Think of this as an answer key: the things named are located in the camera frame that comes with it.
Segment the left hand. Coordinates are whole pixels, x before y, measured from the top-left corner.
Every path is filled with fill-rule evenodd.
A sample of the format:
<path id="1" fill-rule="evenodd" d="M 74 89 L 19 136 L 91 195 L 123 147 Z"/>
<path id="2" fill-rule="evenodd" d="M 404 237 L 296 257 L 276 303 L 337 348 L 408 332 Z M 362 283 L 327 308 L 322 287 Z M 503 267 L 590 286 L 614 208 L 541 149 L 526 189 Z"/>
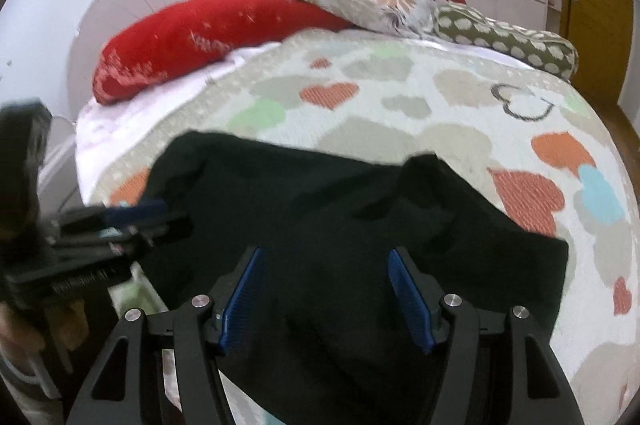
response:
<path id="1" fill-rule="evenodd" d="M 73 301 L 49 311 L 52 334 L 70 351 L 77 349 L 89 334 L 83 301 Z M 15 358 L 40 353 L 46 348 L 43 336 L 21 318 L 7 303 L 1 303 L 1 346 Z"/>

